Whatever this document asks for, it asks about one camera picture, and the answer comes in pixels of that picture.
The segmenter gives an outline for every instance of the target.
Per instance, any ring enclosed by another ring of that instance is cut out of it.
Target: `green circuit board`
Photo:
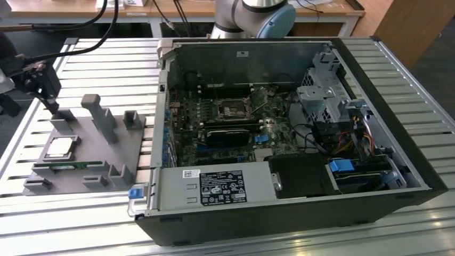
[[[267,86],[253,89],[247,97],[227,99],[201,99],[193,91],[179,91],[177,107],[172,108],[179,166],[256,162],[257,149],[269,149],[273,155],[299,151],[287,122],[288,92],[276,93]],[[200,124],[239,119],[260,122],[260,130],[249,134],[245,146],[211,149],[204,143],[207,131]],[[268,140],[255,142],[255,137],[263,135]]]

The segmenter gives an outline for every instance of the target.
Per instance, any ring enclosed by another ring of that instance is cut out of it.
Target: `aluminum table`
[[[67,44],[89,47],[96,39]],[[447,255],[455,253],[455,124],[382,42],[343,39],[362,68],[450,190],[376,223],[343,228],[160,247],[127,214],[127,192],[25,197],[23,184],[52,125],[33,101],[0,160],[1,255]],[[148,180],[157,92],[157,39],[108,39],[101,48],[55,63],[59,103],[77,116],[85,93],[101,96],[113,114],[147,114],[137,182]]]

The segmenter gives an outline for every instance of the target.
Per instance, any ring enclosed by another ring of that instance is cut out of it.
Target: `white robotic arm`
[[[287,0],[216,0],[211,38],[286,37],[295,19]]]

